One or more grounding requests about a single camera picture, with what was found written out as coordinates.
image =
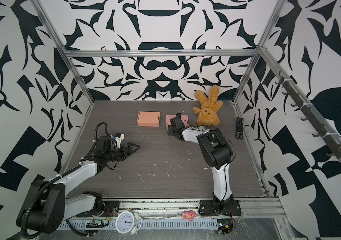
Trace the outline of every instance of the alarm clock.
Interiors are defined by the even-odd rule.
[[[137,228],[136,223],[139,219],[141,220],[140,227]],[[115,228],[119,233],[130,233],[131,235],[133,235],[137,233],[138,230],[140,230],[142,224],[143,219],[139,216],[138,212],[133,213],[130,211],[124,211],[117,216]]]

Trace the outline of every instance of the gray wooden tabletop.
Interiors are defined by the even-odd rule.
[[[68,197],[84,191],[98,192],[107,198],[212,197],[212,170],[206,164],[199,145],[180,141],[166,132],[166,115],[187,114],[190,124],[196,125],[194,106],[200,107],[200,103],[97,101],[68,167],[76,166],[91,148],[95,127],[100,122],[108,124],[109,134],[125,134],[123,143],[132,142],[141,148],[125,161],[118,162],[115,170],[104,168],[96,176],[84,181]],[[138,127],[136,121],[139,111],[160,112],[160,126]],[[217,127],[233,142],[237,152],[229,169],[233,195],[262,196],[245,142],[235,138],[236,116],[230,102],[224,103],[218,116],[221,123]],[[102,135],[105,135],[103,126],[98,130],[98,136]]]

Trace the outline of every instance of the orange cardboard box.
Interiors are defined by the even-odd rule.
[[[168,130],[168,125],[172,125],[171,124],[171,119],[176,117],[176,115],[167,115],[167,130]],[[182,122],[184,123],[185,126],[188,126],[188,115],[181,115],[181,120],[183,120]]]
[[[137,126],[158,127],[160,123],[160,112],[141,112],[137,117]]]

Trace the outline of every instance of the black and white patterned wall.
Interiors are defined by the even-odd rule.
[[[250,56],[97,57],[74,63],[97,100],[189,100],[196,90],[220,86],[219,99],[232,99]]]
[[[341,135],[341,0],[288,0],[267,49]],[[271,194],[298,239],[341,237],[341,163],[260,59],[239,100]]]
[[[277,0],[44,0],[68,50],[255,48]],[[96,100],[232,99],[249,57],[77,59]]]
[[[0,0],[0,239],[30,184],[61,169],[89,108],[27,0]]]

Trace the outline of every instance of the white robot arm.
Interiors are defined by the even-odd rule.
[[[212,169],[214,201],[210,204],[211,206],[200,202],[199,213],[202,215],[208,213],[240,215],[238,201],[233,199],[229,184],[229,164],[235,157],[235,149],[233,149],[233,154],[226,137],[218,128],[209,130],[204,127],[185,127],[180,113],[177,113],[170,122],[172,125],[168,126],[168,135],[176,136],[182,141],[198,143],[206,163]]]
[[[97,129],[105,125],[106,136],[97,138]],[[135,153],[140,146],[131,142],[127,146],[121,143],[124,135],[116,133],[109,135],[107,124],[102,122],[95,129],[95,139],[92,148],[82,158],[79,165],[62,175],[48,181],[34,181],[27,193],[24,203],[16,219],[16,225],[21,227],[22,236],[32,239],[41,233],[52,233],[63,220],[87,211],[103,210],[102,195],[95,192],[84,192],[80,196],[65,199],[75,187],[88,178],[98,174],[104,167],[111,170],[108,162],[124,161]],[[37,233],[30,235],[27,229]]]

